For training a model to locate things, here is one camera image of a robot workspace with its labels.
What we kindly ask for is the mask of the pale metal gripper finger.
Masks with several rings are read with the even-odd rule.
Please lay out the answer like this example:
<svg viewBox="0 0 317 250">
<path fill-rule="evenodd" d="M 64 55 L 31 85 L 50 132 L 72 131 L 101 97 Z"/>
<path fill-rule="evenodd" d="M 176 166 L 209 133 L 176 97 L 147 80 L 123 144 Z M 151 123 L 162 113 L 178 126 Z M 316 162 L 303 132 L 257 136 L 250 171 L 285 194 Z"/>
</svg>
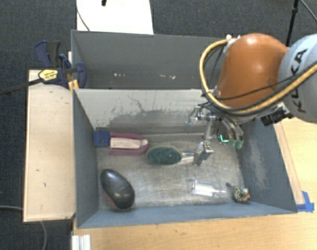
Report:
<svg viewBox="0 0 317 250">
<path fill-rule="evenodd" d="M 187 150 L 183 152 L 183 157 L 209 157 L 212 154 L 212 147 L 209 142 L 200 142 L 194 151 Z"/>
<path fill-rule="evenodd" d="M 192 164 L 197 167 L 201 166 L 203 161 L 207 160 L 213 153 L 213 150 L 202 151 L 201 153 L 185 151 L 182 153 L 181 164 Z"/>
</svg>

